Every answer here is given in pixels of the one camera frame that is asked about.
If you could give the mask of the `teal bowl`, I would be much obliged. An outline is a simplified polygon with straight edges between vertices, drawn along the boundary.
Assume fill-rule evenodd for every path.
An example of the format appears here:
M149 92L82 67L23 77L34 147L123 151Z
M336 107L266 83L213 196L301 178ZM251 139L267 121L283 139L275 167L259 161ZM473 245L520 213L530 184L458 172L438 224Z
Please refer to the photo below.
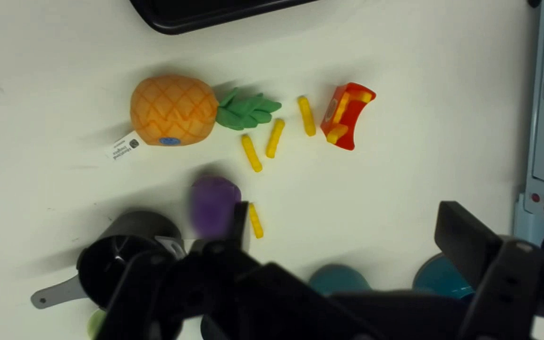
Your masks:
M414 290L452 297L470 303L475 291L442 253L427 260L414 276Z
M359 271L343 264L323 265L309 277L308 284L325 296L372 290L369 282Z

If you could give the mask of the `black tray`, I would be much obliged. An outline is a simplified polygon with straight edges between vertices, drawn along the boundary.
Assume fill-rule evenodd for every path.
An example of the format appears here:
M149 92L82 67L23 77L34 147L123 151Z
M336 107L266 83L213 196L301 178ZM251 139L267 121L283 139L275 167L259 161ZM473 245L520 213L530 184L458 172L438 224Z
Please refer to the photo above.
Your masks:
M178 35L318 0L129 0L156 32Z

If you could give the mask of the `plush toy pineapple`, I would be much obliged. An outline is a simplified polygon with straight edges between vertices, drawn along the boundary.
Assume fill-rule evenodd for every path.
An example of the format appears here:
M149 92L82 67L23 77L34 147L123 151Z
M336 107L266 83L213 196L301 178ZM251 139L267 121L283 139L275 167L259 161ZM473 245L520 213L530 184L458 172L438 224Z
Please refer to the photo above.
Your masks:
M222 98L204 81L183 75L142 80L130 97L132 131L106 151L117 162L149 147L180 147L204 141L216 125L235 131L272 121L281 103L263 93L241 97L233 88Z

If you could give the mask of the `red toy fries pack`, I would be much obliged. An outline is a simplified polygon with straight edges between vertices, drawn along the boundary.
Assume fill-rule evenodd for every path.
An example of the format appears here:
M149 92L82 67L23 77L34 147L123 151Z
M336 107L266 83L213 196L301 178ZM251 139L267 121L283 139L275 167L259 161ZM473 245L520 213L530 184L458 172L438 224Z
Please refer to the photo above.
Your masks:
M366 105L376 99L376 92L357 83L335 88L320 128L328 143L352 151L357 120Z

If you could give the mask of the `light green object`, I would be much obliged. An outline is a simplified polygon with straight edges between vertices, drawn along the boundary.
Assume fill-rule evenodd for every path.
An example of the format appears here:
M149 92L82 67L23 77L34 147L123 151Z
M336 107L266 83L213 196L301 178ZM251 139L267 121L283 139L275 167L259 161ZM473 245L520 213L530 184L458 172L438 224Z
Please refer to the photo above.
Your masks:
M106 312L98 308L93 314L89 317L86 332L88 334L89 340L95 340L97 334L99 333L100 327L102 326L106 318Z

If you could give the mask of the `purple toy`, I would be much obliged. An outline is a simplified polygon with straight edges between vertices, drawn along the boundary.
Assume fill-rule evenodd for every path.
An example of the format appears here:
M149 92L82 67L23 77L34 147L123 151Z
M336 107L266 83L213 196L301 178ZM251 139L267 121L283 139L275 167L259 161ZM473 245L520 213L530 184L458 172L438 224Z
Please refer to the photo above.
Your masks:
M213 239L227 235L241 196L239 187L225 177L196 179L188 193L188 215L196 236Z

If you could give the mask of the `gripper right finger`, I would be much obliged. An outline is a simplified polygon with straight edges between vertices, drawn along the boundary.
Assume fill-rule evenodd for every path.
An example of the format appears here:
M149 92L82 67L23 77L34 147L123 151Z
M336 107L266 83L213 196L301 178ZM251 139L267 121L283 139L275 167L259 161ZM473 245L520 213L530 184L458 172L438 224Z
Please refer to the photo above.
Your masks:
M544 250L500 236L458 202L440 202L434 241L475 291L459 340L531 340L544 318Z

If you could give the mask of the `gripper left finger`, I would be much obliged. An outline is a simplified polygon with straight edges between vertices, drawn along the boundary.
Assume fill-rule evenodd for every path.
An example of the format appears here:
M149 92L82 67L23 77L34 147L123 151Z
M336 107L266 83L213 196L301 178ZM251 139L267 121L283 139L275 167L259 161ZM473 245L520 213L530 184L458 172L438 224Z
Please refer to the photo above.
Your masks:
M95 340L177 340L195 316L204 340L245 340L235 285L261 267L242 248L248 205L236 203L228 231L196 240L182 260L160 250L131 260Z

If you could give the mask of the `yellow toy potato chip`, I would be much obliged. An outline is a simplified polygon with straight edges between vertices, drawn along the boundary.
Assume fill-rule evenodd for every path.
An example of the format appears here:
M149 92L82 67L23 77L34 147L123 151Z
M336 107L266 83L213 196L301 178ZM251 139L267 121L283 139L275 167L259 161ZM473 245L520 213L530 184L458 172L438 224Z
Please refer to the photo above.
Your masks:
M243 134L242 136L240 136L240 142L242 144L251 168L256 173L261 172L261 170L263 170L263 165L259 161L259 157L255 152L255 147L253 141L251 140L251 137L248 134Z
M265 155L270 159L274 159L276 151L278 149L278 144L280 142L280 137L285 127L285 121L283 119L276 119L266 144Z
M313 137L316 134L316 125L309 100L304 95L301 95L298 97L297 102L301 112L305 133L307 136Z
M248 216L253 229L253 234L257 239L261 239L264 236L263 226L260 222L259 215L253 203L248 204Z

